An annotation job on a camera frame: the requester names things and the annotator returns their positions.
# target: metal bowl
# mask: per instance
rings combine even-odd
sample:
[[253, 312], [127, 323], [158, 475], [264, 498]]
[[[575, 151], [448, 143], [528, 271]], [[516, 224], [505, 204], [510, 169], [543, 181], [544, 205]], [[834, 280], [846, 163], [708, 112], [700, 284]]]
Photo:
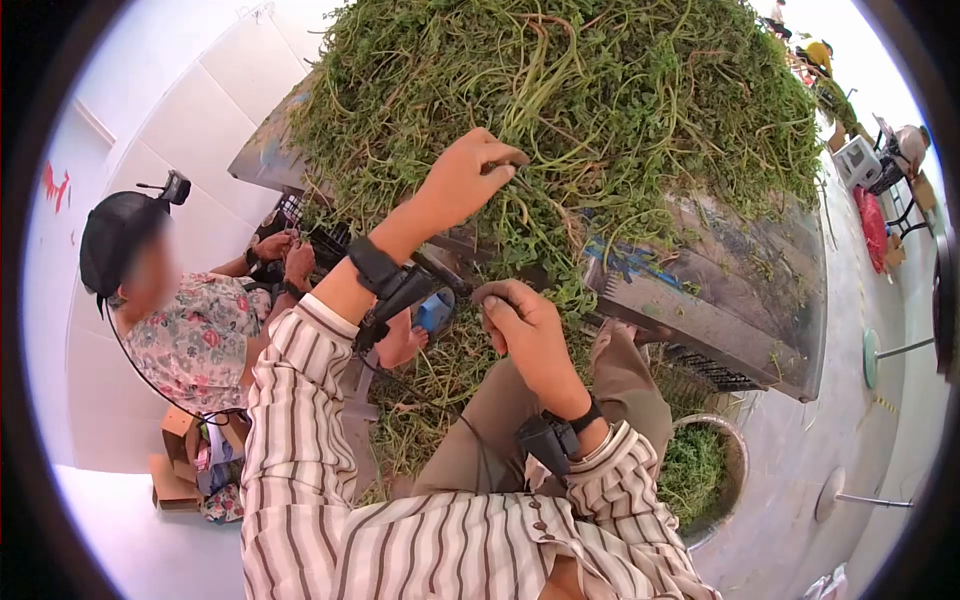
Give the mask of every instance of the metal bowl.
[[677, 420], [673, 423], [673, 428], [676, 430], [693, 423], [704, 423], [714, 427], [726, 438], [727, 473], [721, 484], [720, 500], [716, 510], [693, 521], [681, 532], [681, 538], [687, 550], [691, 551], [707, 543], [724, 523], [731, 519], [743, 496], [743, 491], [747, 489], [747, 473], [750, 472], [747, 442], [736, 425], [719, 415], [704, 413]]

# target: blue slipper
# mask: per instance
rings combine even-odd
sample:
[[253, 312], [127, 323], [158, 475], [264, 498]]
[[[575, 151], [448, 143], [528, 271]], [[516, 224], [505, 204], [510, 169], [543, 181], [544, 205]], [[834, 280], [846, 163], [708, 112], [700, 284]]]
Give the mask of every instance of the blue slipper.
[[449, 324], [455, 302], [453, 290], [448, 287], [443, 288], [423, 301], [417, 309], [413, 327], [423, 327], [430, 336], [430, 341], [433, 341], [437, 334]]

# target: wrist strap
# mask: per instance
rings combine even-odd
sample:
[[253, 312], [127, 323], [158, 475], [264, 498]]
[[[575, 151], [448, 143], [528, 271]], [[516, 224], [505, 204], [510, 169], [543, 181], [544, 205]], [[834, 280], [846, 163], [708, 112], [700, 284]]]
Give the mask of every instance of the wrist strap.
[[256, 255], [256, 251], [253, 249], [253, 246], [247, 248], [247, 252], [243, 255], [244, 260], [247, 261], [247, 268], [252, 269], [256, 266], [256, 263], [260, 262], [260, 257]]
[[587, 426], [590, 425], [597, 419], [602, 419], [603, 413], [600, 412], [600, 405], [597, 404], [597, 399], [590, 395], [590, 408], [587, 410], [587, 413], [578, 419], [568, 421], [570, 426], [573, 427], [573, 433], [580, 434], [581, 431], [587, 429]]
[[306, 292], [294, 285], [289, 279], [284, 279], [283, 283], [280, 284], [280, 292], [293, 296], [297, 302], [303, 300], [303, 297], [306, 296]]
[[360, 272], [357, 276], [360, 285], [373, 292], [378, 299], [390, 296], [385, 292], [387, 288], [395, 287], [391, 284], [402, 275], [403, 270], [388, 254], [374, 246], [367, 236], [361, 236], [350, 244], [348, 256]]

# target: black cap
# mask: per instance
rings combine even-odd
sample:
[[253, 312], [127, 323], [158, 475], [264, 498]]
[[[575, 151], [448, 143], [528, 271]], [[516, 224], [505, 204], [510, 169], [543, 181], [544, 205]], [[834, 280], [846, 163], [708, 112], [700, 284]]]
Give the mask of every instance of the black cap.
[[170, 205], [139, 192], [117, 192], [104, 198], [86, 217], [80, 243], [80, 280], [97, 295], [103, 317], [104, 299], [113, 296], [140, 246], [169, 218]]

